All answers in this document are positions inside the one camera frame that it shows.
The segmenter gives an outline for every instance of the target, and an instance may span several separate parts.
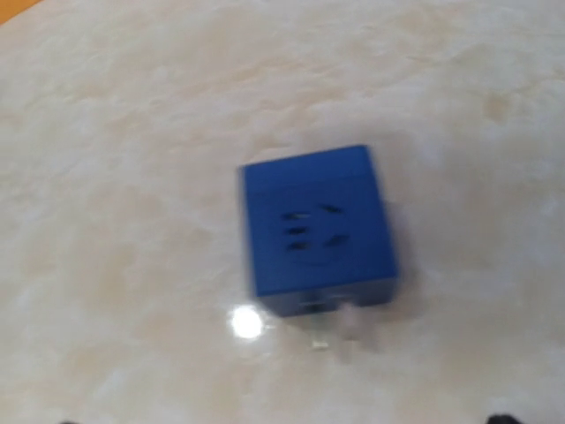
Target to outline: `orange object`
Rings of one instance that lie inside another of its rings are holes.
[[[40,0],[0,0],[0,24],[33,6]]]

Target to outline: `power adapter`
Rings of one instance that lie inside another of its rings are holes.
[[[242,168],[252,293],[275,314],[389,302],[398,267],[365,146]]]

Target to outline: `socket holes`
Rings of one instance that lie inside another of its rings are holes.
[[[348,236],[347,234],[335,234],[332,238],[328,239],[326,243],[324,243],[324,246],[325,247],[340,246],[349,239],[350,236]]]
[[[343,209],[338,208],[337,206],[320,205],[320,208],[324,209],[326,212],[329,212],[330,214],[342,214],[343,213]]]
[[[307,212],[289,212],[288,214],[284,214],[282,219],[287,221],[296,221],[297,219],[305,219],[310,217],[310,214]]]
[[[290,234],[291,236],[297,236],[299,234],[304,234],[304,233],[308,232],[308,228],[307,227],[293,227],[293,228],[289,228],[286,232],[288,234]]]
[[[310,248],[310,243],[307,241],[295,241],[294,243],[290,243],[287,248],[289,250],[306,250]]]

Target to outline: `blue power adapter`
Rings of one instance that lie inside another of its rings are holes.
[[[398,267],[370,153],[338,148],[242,169],[252,292],[280,316],[388,303]]]

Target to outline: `table surface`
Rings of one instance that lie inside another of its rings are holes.
[[[0,27],[0,421],[563,422],[564,133],[560,0],[37,4]],[[237,167],[356,143],[405,281],[312,352],[246,295]]]

